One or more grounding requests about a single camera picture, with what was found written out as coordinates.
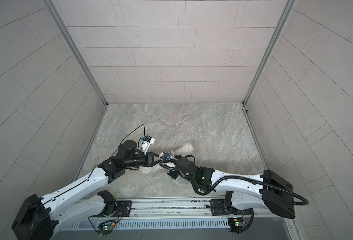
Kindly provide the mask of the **white plush teddy bear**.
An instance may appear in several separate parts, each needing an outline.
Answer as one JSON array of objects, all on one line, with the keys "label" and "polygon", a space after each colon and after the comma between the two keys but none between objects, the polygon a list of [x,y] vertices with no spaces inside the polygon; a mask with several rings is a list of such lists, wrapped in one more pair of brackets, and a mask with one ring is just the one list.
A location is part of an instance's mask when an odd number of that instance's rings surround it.
[{"label": "white plush teddy bear", "polygon": [[[186,156],[189,155],[193,152],[193,146],[191,143],[186,143],[182,147],[180,147],[177,150],[170,150],[170,152],[175,156],[175,155],[181,155],[181,156]],[[139,171],[143,174],[150,174],[150,173],[155,173],[160,170],[163,170],[163,168],[157,164],[151,168],[141,168]]]}]

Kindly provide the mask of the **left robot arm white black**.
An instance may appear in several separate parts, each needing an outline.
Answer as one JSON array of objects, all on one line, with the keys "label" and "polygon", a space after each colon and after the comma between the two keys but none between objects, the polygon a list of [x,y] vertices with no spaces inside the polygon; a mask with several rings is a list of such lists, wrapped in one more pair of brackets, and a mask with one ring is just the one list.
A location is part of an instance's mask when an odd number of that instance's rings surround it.
[{"label": "left robot arm white black", "polygon": [[127,168],[155,166],[158,155],[142,152],[131,140],[120,144],[115,153],[79,180],[42,197],[34,194],[26,198],[11,225],[16,238],[49,240],[87,217],[114,214],[121,217],[122,212],[109,191],[100,191],[88,200],[83,197],[118,179]]}]

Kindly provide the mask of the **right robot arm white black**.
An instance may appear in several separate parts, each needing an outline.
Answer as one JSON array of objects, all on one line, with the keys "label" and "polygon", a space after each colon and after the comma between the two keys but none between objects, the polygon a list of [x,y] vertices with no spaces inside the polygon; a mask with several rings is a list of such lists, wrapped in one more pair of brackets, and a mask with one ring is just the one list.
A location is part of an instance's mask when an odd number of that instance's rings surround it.
[{"label": "right robot arm white black", "polygon": [[211,192],[226,192],[229,211],[251,208],[269,209],[271,213],[294,219],[293,185],[270,170],[261,175],[233,175],[212,168],[199,167],[188,157],[162,157],[169,173],[187,179],[195,193],[206,196]]}]

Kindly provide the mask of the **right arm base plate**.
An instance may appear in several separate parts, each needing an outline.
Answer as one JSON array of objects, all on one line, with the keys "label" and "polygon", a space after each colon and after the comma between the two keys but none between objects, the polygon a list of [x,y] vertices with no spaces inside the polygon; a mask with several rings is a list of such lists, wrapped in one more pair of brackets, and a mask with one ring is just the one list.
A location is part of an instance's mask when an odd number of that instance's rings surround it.
[{"label": "right arm base plate", "polygon": [[253,215],[251,209],[238,210],[232,206],[225,205],[224,199],[212,199],[210,203],[206,205],[207,209],[210,209],[213,216],[251,216]]}]

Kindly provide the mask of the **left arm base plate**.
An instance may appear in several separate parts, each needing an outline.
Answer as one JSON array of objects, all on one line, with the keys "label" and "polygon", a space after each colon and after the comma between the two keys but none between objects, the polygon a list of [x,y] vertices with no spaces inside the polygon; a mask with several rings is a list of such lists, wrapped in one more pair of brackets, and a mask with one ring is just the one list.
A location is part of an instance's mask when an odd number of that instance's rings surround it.
[{"label": "left arm base plate", "polygon": [[93,218],[114,218],[129,217],[132,201],[116,201],[114,204],[107,204],[102,212]]}]

